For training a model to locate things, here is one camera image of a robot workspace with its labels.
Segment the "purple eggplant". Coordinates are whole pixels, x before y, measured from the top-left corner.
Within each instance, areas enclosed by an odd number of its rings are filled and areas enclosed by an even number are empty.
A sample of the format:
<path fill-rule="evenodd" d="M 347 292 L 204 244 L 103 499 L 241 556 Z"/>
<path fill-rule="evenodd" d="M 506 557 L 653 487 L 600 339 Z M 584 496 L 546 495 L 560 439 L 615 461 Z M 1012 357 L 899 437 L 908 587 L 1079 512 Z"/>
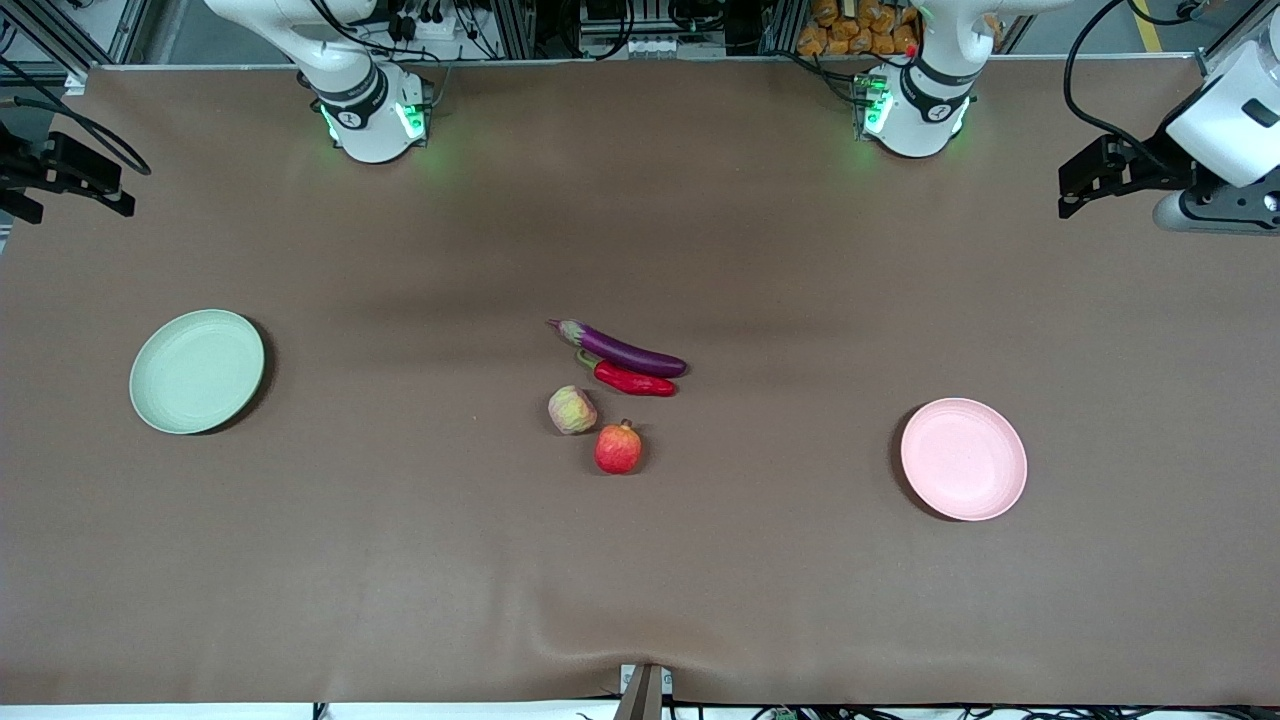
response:
<path fill-rule="evenodd" d="M 628 345 L 582 322 L 549 319 L 547 324 L 573 347 L 631 372 L 672 379 L 689 370 L 689 364 L 680 357 Z"/>

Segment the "pink plate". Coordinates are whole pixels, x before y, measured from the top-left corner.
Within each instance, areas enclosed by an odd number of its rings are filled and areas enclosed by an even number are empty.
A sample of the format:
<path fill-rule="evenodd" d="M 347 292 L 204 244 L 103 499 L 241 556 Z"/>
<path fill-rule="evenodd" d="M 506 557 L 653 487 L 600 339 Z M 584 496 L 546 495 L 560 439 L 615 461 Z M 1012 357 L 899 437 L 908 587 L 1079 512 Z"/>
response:
<path fill-rule="evenodd" d="M 899 457 L 915 495 L 959 521 L 1005 514 L 1027 487 L 1021 437 L 1002 414 L 972 398 L 922 405 L 904 427 Z"/>

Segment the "green pink apple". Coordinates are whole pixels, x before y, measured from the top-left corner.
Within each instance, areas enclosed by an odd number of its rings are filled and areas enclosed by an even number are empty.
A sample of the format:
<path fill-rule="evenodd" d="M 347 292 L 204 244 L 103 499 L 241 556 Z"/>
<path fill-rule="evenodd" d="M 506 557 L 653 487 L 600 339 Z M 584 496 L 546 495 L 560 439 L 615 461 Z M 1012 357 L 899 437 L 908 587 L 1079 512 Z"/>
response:
<path fill-rule="evenodd" d="M 598 413 L 588 393 L 577 386 L 558 388 L 547 402 L 548 416 L 562 436 L 576 436 L 593 430 Z"/>

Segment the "orange snack packets pile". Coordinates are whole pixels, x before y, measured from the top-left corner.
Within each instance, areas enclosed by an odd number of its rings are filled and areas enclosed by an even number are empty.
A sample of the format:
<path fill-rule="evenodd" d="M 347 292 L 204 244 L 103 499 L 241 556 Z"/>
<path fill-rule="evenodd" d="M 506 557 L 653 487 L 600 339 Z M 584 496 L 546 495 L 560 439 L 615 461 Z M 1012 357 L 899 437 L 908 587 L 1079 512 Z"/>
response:
<path fill-rule="evenodd" d="M 923 17 L 909 0 L 809 0 L 795 53 L 877 58 L 916 54 Z"/>

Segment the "red chili pepper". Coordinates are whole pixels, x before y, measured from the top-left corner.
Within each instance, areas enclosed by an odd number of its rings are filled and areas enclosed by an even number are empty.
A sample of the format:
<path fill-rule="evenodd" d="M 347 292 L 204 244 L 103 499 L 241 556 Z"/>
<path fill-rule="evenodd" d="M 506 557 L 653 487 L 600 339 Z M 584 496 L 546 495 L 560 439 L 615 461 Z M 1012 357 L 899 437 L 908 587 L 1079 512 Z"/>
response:
<path fill-rule="evenodd" d="M 576 351 L 575 359 L 585 366 L 598 382 L 623 395 L 641 397 L 673 397 L 678 392 L 678 387 L 672 380 L 631 372 L 602 357 L 594 356 L 581 348 Z"/>

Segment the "white power strip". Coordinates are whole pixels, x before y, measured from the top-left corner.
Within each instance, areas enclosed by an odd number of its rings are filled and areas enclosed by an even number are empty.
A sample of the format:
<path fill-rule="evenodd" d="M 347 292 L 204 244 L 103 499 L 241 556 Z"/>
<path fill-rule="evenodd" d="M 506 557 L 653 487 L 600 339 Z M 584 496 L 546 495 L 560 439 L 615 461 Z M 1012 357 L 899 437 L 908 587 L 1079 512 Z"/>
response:
<path fill-rule="evenodd" d="M 452 41 L 470 32 L 454 0 L 381 0 L 381 5 L 388 13 L 388 35 L 396 44 Z"/>

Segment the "aluminium frame post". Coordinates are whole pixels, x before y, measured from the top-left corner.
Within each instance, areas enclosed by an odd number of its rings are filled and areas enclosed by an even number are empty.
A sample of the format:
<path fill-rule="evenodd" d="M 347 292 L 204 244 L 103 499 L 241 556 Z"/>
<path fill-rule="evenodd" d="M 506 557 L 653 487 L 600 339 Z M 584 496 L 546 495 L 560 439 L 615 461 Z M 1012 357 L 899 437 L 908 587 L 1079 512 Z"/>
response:
<path fill-rule="evenodd" d="M 500 38 L 500 54 L 509 61 L 532 60 L 538 0 L 489 0 Z"/>

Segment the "light green plate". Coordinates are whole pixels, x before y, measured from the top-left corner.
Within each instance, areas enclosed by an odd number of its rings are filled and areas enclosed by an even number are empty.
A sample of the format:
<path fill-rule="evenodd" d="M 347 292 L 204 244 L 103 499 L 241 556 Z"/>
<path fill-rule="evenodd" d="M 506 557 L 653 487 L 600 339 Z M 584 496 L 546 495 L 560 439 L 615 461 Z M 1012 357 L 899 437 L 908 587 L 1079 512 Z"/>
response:
<path fill-rule="evenodd" d="M 137 352 L 129 400 L 155 430 L 202 434 L 251 404 L 266 365 L 262 336 L 244 316 L 221 309 L 187 313 L 156 329 Z"/>

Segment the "red pomegranate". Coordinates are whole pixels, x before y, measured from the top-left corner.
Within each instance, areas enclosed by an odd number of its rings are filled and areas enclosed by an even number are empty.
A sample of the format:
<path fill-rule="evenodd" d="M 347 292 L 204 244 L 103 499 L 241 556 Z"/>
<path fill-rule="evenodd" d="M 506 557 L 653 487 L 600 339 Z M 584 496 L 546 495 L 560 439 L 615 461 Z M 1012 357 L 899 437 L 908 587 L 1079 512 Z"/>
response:
<path fill-rule="evenodd" d="M 631 473 L 643 459 L 643 439 L 628 419 L 605 425 L 596 436 L 593 457 L 605 474 Z"/>

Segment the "metal table edge bracket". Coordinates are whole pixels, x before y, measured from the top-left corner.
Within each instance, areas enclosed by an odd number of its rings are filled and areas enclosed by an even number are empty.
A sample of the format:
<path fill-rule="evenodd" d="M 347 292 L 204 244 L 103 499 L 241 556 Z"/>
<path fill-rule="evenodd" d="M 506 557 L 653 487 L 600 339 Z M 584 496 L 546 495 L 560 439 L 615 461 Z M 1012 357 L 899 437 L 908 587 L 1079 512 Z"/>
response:
<path fill-rule="evenodd" d="M 668 667 L 657 664 L 628 664 L 620 667 L 620 703 L 613 720 L 669 720 L 666 716 L 673 697 L 673 678 Z"/>

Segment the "brown table mat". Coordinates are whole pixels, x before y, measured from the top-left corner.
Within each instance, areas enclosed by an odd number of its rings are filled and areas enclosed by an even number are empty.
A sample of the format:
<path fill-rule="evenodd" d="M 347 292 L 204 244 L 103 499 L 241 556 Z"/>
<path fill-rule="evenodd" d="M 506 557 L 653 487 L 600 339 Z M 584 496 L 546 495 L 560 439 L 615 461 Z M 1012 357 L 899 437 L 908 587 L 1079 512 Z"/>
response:
<path fill-rule="evenodd" d="M 1161 231 L 1156 193 L 1060 220 L 1059 81 L 992 64 L 904 161 L 788 63 L 463 67 L 367 167 L 288 70 L 93 73 L 73 106 L 154 172 L 0 255 L 0 703 L 549 700 L 652 661 L 703 703 L 1280 705 L 1280 238 Z M 265 377 L 161 433 L 131 369 L 202 309 Z M 677 395 L 549 319 L 685 360 Z M 951 397 L 1027 450 L 987 521 L 899 457 Z"/>

